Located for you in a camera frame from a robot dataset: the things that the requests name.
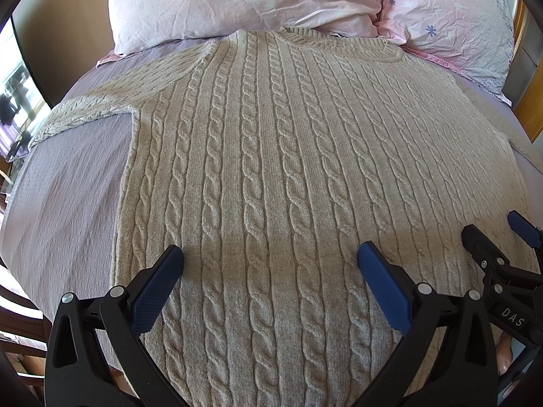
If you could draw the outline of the pink floral right pillow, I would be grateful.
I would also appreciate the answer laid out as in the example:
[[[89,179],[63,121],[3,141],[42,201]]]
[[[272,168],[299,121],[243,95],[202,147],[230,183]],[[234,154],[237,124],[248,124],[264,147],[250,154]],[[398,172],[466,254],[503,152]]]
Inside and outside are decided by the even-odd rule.
[[[382,0],[378,34],[506,101],[513,18],[506,0]]]

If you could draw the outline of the pink floral pillow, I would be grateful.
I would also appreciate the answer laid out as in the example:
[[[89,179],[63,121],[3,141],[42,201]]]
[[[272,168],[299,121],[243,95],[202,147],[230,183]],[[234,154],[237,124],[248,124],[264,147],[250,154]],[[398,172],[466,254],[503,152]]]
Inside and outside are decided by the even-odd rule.
[[[302,27],[345,37],[376,35],[381,0],[109,0],[114,53],[239,30]]]
[[[506,101],[513,18],[506,0],[382,0],[378,34]]]

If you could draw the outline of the pink floral left pillow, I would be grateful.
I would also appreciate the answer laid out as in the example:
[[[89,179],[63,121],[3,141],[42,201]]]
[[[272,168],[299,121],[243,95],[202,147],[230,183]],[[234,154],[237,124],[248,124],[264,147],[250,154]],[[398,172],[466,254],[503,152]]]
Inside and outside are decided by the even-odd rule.
[[[114,53],[239,30],[302,27],[345,37],[376,35],[381,0],[109,0]]]

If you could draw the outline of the wooden headboard frame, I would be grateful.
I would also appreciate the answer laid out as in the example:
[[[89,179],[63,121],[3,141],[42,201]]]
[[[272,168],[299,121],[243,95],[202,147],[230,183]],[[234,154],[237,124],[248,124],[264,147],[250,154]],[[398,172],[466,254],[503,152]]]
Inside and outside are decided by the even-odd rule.
[[[534,143],[542,132],[542,28],[523,0],[516,0],[513,30],[513,112]]]

